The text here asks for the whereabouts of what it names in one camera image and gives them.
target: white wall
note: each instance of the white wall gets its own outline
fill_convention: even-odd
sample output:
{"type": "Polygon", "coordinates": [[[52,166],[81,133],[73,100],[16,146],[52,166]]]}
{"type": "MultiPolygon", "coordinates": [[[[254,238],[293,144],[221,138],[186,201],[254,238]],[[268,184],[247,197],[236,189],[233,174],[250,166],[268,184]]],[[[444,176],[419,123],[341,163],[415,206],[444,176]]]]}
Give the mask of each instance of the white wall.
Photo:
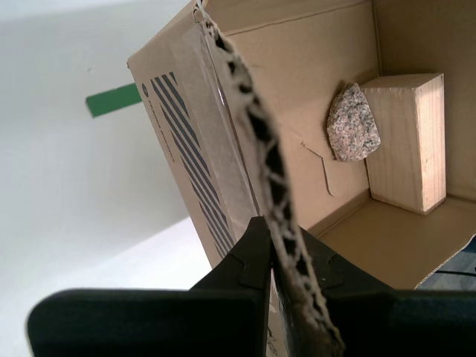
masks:
{"type": "Polygon", "coordinates": [[[127,57],[187,0],[113,1],[0,1],[0,356],[28,355],[28,311],[59,289],[210,269],[143,106],[84,104],[132,82],[127,57]]]}

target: rock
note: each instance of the rock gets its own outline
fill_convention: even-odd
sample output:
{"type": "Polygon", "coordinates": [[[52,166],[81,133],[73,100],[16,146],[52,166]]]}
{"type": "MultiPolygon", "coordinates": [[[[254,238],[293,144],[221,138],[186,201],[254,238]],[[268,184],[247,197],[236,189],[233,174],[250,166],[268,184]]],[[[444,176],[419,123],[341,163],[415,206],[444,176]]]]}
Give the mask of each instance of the rock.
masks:
{"type": "Polygon", "coordinates": [[[327,134],[338,161],[363,160],[379,147],[379,131],[357,83],[347,85],[332,102],[327,134]]]}

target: open cardboard box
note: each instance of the open cardboard box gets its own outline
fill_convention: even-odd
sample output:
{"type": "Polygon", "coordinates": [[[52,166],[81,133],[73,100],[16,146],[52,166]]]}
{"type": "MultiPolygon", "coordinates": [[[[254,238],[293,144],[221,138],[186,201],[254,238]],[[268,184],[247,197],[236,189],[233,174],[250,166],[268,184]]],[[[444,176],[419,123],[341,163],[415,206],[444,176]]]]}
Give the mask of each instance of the open cardboard box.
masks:
{"type": "MultiPolygon", "coordinates": [[[[213,54],[184,8],[129,59],[154,130],[212,266],[259,214],[250,144],[229,115],[213,54]]],[[[476,2],[210,0],[277,120],[298,223],[374,277],[414,289],[476,233],[476,2]],[[348,82],[443,72],[447,199],[427,216],[370,198],[363,161],[326,136],[348,82]]]]}

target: corrugated cardboard edge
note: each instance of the corrugated cardboard edge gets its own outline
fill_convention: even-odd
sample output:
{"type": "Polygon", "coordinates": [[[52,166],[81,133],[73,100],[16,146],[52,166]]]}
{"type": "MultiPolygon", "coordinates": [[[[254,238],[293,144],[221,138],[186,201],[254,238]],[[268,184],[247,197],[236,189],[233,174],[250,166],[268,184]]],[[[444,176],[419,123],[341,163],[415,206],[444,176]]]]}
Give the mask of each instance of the corrugated cardboard edge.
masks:
{"type": "Polygon", "coordinates": [[[464,251],[466,249],[466,247],[469,245],[469,243],[472,242],[472,240],[476,237],[476,234],[473,235],[473,237],[471,237],[469,239],[469,241],[459,250],[457,251],[456,253],[454,253],[453,255],[451,255],[447,260],[445,260],[443,263],[441,263],[438,267],[436,267],[430,274],[428,274],[426,277],[423,278],[422,281],[420,281],[416,286],[415,286],[415,289],[418,289],[418,287],[420,285],[422,285],[425,280],[427,280],[431,275],[433,275],[436,271],[439,271],[440,268],[442,266],[444,266],[447,262],[449,262],[451,259],[453,259],[454,257],[456,257],[461,251],[464,251]]]}
{"type": "Polygon", "coordinates": [[[255,92],[253,80],[241,56],[212,22],[201,0],[197,1],[194,13],[197,22],[202,24],[218,75],[225,78],[222,84],[224,87],[229,84],[228,98],[240,102],[236,115],[232,113],[232,116],[254,137],[256,155],[253,165],[257,167],[258,177],[251,181],[254,182],[257,201],[270,228],[284,274],[292,287],[291,293],[301,308],[301,318],[307,321],[308,328],[314,330],[317,339],[315,348],[324,356],[339,356],[344,351],[344,343],[330,321],[325,299],[295,220],[286,164],[281,158],[279,136],[272,117],[255,92]]]}

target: box flap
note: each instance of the box flap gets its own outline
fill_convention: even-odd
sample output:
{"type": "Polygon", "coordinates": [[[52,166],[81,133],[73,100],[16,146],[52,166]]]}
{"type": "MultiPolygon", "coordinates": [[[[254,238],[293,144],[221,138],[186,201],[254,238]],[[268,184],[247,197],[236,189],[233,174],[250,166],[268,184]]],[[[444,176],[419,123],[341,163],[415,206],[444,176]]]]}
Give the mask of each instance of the box flap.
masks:
{"type": "Polygon", "coordinates": [[[358,4],[362,0],[209,0],[206,9],[230,34],[358,4]]]}
{"type": "Polygon", "coordinates": [[[370,201],[318,238],[395,289],[414,289],[476,233],[476,205],[446,199],[427,216],[370,201]]]}

